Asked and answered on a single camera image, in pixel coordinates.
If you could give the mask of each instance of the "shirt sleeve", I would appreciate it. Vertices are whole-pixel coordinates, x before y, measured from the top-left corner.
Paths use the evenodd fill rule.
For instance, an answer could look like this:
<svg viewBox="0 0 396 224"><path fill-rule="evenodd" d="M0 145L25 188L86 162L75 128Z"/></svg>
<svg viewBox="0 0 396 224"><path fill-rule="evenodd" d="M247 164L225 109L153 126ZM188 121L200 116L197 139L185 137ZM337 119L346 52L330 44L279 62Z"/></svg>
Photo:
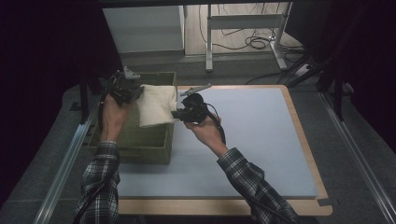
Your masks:
<svg viewBox="0 0 396 224"><path fill-rule="evenodd" d="M298 216L290 204L264 179L264 171L248 162L238 149L230 149L219 158L218 164L233 187L247 201L256 223L287 223L278 215L269 212L269 209L285 217L291 223L298 223Z"/></svg>
<svg viewBox="0 0 396 224"><path fill-rule="evenodd" d="M119 222L119 195L117 192L117 185L120 183L119 165L120 154L117 151L117 144L108 141L99 143L93 160L83 174L81 198L76 207L76 212L78 213L101 185L107 183L82 215L80 223Z"/></svg>

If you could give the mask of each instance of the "hand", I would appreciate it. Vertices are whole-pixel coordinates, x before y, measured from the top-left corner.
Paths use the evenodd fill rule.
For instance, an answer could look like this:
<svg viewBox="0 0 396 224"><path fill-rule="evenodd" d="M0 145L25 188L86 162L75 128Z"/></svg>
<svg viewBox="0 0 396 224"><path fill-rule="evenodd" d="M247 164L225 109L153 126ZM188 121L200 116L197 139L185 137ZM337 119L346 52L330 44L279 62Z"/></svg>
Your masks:
<svg viewBox="0 0 396 224"><path fill-rule="evenodd" d="M221 134L215 121L210 117L206 117L206 119L199 124L184 122L184 125L186 125L187 129L192 130L197 139L209 147L218 157L228 151L228 148L221 140Z"/></svg>
<svg viewBox="0 0 396 224"><path fill-rule="evenodd" d="M134 102L119 106L116 100L108 95L103 108L103 130L100 140L116 142L133 108Z"/></svg>

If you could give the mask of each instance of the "white cloth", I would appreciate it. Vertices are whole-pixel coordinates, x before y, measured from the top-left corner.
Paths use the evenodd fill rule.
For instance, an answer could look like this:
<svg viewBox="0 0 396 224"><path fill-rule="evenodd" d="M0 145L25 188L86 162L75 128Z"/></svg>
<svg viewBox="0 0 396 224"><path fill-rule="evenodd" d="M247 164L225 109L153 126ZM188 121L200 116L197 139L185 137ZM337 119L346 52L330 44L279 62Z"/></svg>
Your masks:
<svg viewBox="0 0 396 224"><path fill-rule="evenodd" d="M171 111L177 110L177 91L174 86L145 87L143 94L136 101L139 110L139 126L150 127L158 124L173 123Z"/></svg>

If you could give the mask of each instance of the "person's right arm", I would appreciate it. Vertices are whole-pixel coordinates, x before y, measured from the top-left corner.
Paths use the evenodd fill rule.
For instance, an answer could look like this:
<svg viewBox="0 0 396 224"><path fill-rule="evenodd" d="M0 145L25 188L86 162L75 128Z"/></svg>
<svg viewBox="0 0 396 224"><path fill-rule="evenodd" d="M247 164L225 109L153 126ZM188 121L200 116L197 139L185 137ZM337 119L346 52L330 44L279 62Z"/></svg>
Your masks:
<svg viewBox="0 0 396 224"><path fill-rule="evenodd" d="M200 124L184 123L199 141L218 157L218 164L233 187L246 199L251 215L257 223L298 223L298 216L289 203L264 178L264 171L254 165L236 149L228 149L214 121L207 117Z"/></svg>

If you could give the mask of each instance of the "gray floor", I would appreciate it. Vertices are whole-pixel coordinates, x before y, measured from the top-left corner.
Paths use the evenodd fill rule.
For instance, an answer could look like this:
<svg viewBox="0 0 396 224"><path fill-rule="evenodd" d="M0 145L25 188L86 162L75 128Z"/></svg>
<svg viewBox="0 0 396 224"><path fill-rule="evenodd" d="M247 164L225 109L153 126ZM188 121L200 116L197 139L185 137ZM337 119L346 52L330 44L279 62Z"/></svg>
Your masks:
<svg viewBox="0 0 396 224"><path fill-rule="evenodd" d="M185 57L180 52L122 55L124 64L136 72L177 72L178 85L244 85L254 77L264 76L250 84L276 84L279 72L272 54L217 55L213 73L205 72L205 58ZM312 77L290 95L303 125L305 135L325 188L332 200L333 213L328 217L306 219L307 223L387 223L372 192L352 160L339 132L334 127L325 104L315 91L318 77ZM78 87L64 94L64 105L48 137L30 164L20 183L0 212L0 223L32 223L45 198L53 177L64 158L77 129L80 112L70 111L79 101ZM348 97L343 100L345 124L353 134L365 159L395 203L396 155L355 110ZM79 180L92 155L82 147L68 177L60 200L49 223L71 223L79 197ZM133 223L122 217L122 223ZM147 223L248 223L247 217L147 217Z"/></svg>

